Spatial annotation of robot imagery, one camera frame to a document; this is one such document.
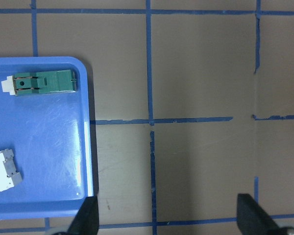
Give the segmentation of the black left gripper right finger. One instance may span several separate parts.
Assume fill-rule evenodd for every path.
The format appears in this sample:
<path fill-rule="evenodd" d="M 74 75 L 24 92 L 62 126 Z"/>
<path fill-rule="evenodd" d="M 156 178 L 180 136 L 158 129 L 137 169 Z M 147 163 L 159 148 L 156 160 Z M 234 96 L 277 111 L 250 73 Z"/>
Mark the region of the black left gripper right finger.
<path fill-rule="evenodd" d="M 243 235 L 288 235 L 290 227 L 279 227 L 250 194 L 237 196 L 237 226 Z"/>

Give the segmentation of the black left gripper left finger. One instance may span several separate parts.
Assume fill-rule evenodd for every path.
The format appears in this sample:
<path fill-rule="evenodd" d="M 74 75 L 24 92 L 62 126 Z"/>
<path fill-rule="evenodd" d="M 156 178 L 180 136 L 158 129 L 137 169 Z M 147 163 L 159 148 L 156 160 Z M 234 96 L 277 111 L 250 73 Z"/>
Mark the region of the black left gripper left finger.
<path fill-rule="evenodd" d="M 98 198 L 86 197 L 69 226 L 69 235 L 96 235 L 99 231 Z"/>

